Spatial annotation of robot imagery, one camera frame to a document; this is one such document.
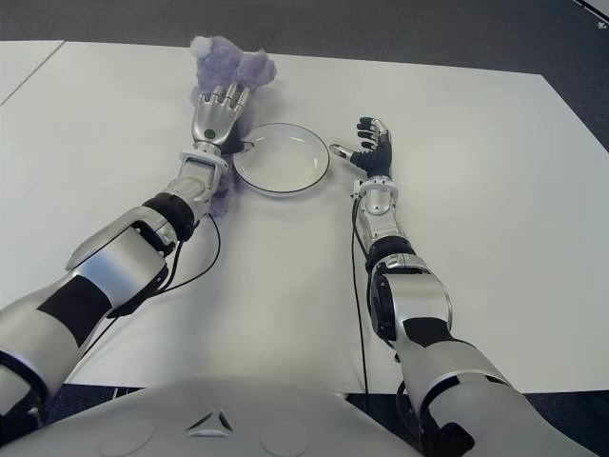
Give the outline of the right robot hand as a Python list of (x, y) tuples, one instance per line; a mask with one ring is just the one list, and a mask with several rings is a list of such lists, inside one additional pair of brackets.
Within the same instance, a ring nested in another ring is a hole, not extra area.
[(334, 143), (328, 147), (329, 151), (364, 171), (368, 178), (390, 178), (393, 157), (390, 130), (383, 121), (374, 117), (361, 117), (356, 129), (362, 139), (362, 150)]

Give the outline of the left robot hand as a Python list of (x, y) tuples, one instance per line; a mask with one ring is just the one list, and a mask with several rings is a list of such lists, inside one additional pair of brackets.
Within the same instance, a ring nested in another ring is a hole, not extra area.
[(247, 116), (250, 95), (251, 88), (237, 83), (200, 93), (191, 124), (193, 142), (210, 144), (221, 155), (246, 150), (242, 120)]

